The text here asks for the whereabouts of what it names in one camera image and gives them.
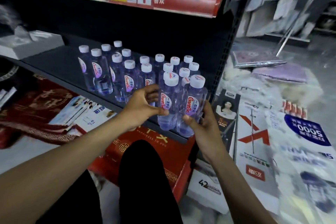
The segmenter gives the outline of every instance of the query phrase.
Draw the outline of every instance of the person's left arm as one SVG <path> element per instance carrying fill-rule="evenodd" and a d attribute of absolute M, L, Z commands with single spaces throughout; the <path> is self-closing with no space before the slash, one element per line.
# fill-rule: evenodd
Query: person's left arm
<path fill-rule="evenodd" d="M 34 223 L 119 135 L 153 115 L 157 85 L 137 90 L 122 112 L 73 142 L 57 147 L 0 175 L 0 223 Z"/>

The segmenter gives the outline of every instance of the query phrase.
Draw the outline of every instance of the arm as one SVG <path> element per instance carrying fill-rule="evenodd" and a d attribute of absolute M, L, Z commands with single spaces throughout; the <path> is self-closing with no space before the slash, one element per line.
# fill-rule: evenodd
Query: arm
<path fill-rule="evenodd" d="M 276 224 L 226 151 L 209 102 L 206 102 L 203 112 L 202 125 L 187 115 L 183 120 L 194 130 L 199 149 L 216 172 L 233 222 Z"/>
<path fill-rule="evenodd" d="M 117 116 L 77 140 L 41 154 L 0 175 L 0 223 L 34 223 L 119 135 L 150 116 L 157 85 L 137 90 Z"/>

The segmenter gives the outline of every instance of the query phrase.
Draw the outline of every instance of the purple package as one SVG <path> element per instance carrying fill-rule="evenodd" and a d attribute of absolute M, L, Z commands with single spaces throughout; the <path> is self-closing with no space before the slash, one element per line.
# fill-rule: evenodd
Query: purple package
<path fill-rule="evenodd" d="M 295 63 L 286 63 L 274 67 L 258 67 L 254 74 L 264 75 L 269 79 L 286 82 L 307 82 L 307 75 L 303 67 Z"/>
<path fill-rule="evenodd" d="M 256 49 L 253 51 L 233 51 L 233 66 L 235 68 L 262 67 L 285 64 L 285 60 L 276 57 L 271 51 Z"/>

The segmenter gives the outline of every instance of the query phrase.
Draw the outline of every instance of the hand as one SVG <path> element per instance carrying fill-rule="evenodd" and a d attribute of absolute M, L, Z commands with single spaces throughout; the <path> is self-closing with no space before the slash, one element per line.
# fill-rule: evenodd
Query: hand
<path fill-rule="evenodd" d="M 159 99 L 159 86 L 151 84 L 136 90 L 118 117 L 124 120 L 127 130 L 140 126 L 153 115 L 168 115 L 169 111 L 161 107 L 149 105 Z"/>
<path fill-rule="evenodd" d="M 204 119 L 201 119 L 202 124 L 198 124 L 194 118 L 188 115 L 183 116 L 183 121 L 193 129 L 199 149 L 203 153 L 205 160 L 211 164 L 214 159 L 219 154 L 223 154 L 223 151 L 225 152 L 226 149 L 215 115 L 208 101 L 205 102 L 203 112 Z"/>

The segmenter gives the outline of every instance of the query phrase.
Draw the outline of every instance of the black pants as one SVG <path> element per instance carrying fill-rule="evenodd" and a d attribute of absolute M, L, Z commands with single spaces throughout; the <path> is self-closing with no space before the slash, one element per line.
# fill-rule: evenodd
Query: black pants
<path fill-rule="evenodd" d="M 136 141 L 124 152 L 118 183 L 121 224 L 183 223 L 162 160 L 147 141 Z M 103 223 L 99 194 L 87 170 L 36 223 L 70 222 Z"/>

